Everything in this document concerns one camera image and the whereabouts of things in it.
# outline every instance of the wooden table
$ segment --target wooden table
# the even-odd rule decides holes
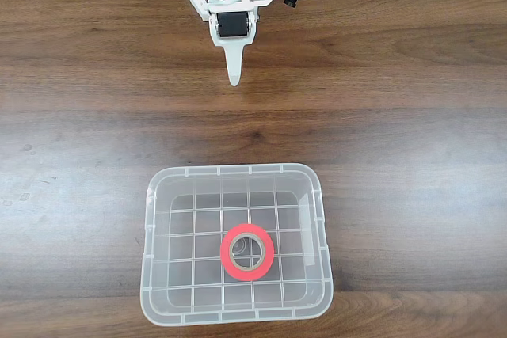
[[[507,0],[282,0],[242,81],[187,0],[0,0],[0,336],[507,336]],[[147,184],[320,176],[319,319],[159,328]]]

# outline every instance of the plastic container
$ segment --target plastic container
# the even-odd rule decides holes
[[[256,281],[230,277],[219,258],[225,233],[253,223],[275,258]],[[259,258],[248,239],[234,259]],[[313,318],[333,299],[320,183],[301,164],[169,168],[147,191],[141,306],[156,325]]]

